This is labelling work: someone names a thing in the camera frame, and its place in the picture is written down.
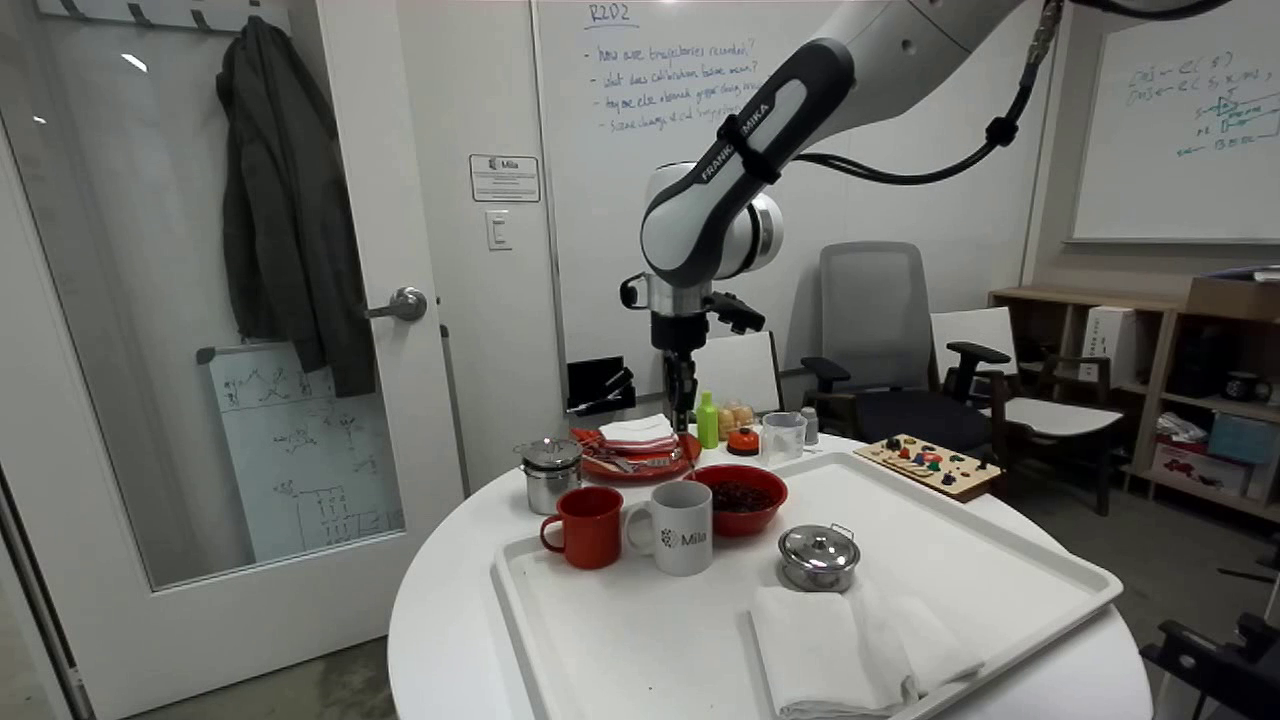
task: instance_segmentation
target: glass door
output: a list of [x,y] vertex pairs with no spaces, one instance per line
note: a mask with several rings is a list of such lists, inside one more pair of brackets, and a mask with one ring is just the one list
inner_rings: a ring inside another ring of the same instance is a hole
[[86,700],[0,467],[0,717],[63,720]]
[[99,717],[379,636],[466,494],[398,14],[0,0],[0,418],[68,411],[5,451]]

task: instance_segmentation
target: floor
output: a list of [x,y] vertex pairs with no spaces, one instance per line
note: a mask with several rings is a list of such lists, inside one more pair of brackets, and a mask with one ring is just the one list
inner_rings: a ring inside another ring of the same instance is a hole
[[[1260,613],[1266,584],[1222,576],[1222,566],[1266,573],[1273,526],[1211,510],[1146,486],[1118,492],[1113,515],[1092,510],[1087,486],[1038,480],[1017,494],[1040,526],[1074,553],[1126,580],[1120,613],[1135,641],[1158,641],[1158,623],[1178,615],[1210,636],[1231,636],[1242,613]],[[318,662],[259,677],[214,695],[196,695],[146,720],[389,720],[398,717],[383,678],[383,642],[361,642]]]
[[21,626],[24,621],[18,615],[9,597],[18,597],[18,593],[9,593],[9,588],[0,593],[0,717],[5,720],[48,720],[53,706],[48,706],[48,695],[35,678],[35,662],[24,642],[24,626]]

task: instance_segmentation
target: desk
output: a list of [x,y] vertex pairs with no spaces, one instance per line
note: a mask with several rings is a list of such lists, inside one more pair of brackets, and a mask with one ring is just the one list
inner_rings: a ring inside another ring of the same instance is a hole
[[[1033,520],[996,494],[971,509],[1030,540],[1053,544]],[[462,503],[407,562],[392,626],[389,677],[400,720],[531,720],[505,608],[493,593],[493,558],[530,540],[537,515],[524,509],[524,472],[514,467]],[[1118,608],[1040,653],[1033,662],[961,700],[950,717],[968,720],[1149,720],[1152,693],[1132,630]]]

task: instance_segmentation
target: black cable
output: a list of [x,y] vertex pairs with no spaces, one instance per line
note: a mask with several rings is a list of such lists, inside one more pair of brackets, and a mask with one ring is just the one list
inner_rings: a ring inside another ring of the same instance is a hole
[[935,169],[935,173],[886,173],[886,169],[873,169],[873,163],[859,163],[859,160],[848,160],[848,154],[834,154],[834,150],[802,150],[797,160],[802,163],[819,163],[819,169],[834,169],[834,173],[846,173],[846,176],[859,176],[859,180],[873,180],[873,182],[941,182],[941,180],[954,180],[954,176],[978,169],[996,147],[1007,147],[1017,141],[1020,115],[1025,115],[1025,109],[1030,109],[1030,101],[1038,93],[1038,74],[1040,74],[1040,63],[1046,63],[1046,56],[1053,48],[1053,35],[1058,35],[1061,19],[1066,19],[1066,0],[1046,0],[1040,26],[1038,26],[1038,38],[1030,48],[1017,94],[1014,94],[1007,113],[988,123],[986,143],[978,150],[968,150],[965,160],[958,160],[950,169]]
[[1194,720],[1202,720],[1202,717],[1203,717],[1203,700],[1210,700],[1210,693],[1202,693]]
[[1135,14],[1135,19],[1190,19],[1190,14],[1202,14],[1202,10],[1211,10],[1211,6],[1224,6],[1228,0],[1194,0],[1183,6],[1129,6],[1120,0],[1077,0],[1086,6],[1102,6],[1102,10],[1113,10],[1113,14]]
[[1251,580],[1251,584],[1278,584],[1268,573],[1246,573],[1246,566],[1216,566],[1222,576]]
[[[1113,14],[1135,14],[1135,19],[1183,19],[1183,14],[1202,14],[1202,10],[1224,6],[1228,0],[1194,0],[1183,6],[1163,6],[1163,10],[1129,6],[1120,0],[1077,0],[1077,5],[1102,6],[1102,10],[1113,10]],[[848,154],[834,154],[834,150],[802,150],[797,160],[802,163],[819,163],[819,169],[834,169],[834,173],[846,173],[846,176],[859,176],[859,180],[873,180],[873,182],[941,182],[941,180],[954,180],[954,176],[978,169],[996,147],[1007,147],[1017,141],[1020,115],[1025,115],[1025,109],[1030,109],[1030,101],[1038,93],[1038,74],[1040,74],[1040,63],[1046,63],[1058,31],[1061,31],[1061,19],[1066,19],[1066,0],[1046,0],[1040,26],[1038,26],[1038,38],[1030,48],[1017,94],[1014,94],[1007,113],[988,123],[986,143],[978,150],[968,150],[965,160],[958,160],[950,169],[935,169],[935,173],[886,173],[886,169],[873,169],[873,163],[859,163],[859,160],[848,160]]]

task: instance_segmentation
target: white tray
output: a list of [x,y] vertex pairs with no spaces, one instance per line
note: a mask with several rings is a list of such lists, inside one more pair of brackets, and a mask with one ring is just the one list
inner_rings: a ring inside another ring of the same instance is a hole
[[531,706],[553,720],[773,717],[750,608],[780,584],[777,537],[794,523],[851,526],[866,553],[855,584],[924,600],[986,661],[971,684],[950,684],[895,717],[935,717],[1120,597],[1113,573],[855,456],[815,456],[786,480],[794,498],[773,526],[716,547],[701,576],[666,576],[639,556],[571,573],[537,540],[505,547],[493,580]]

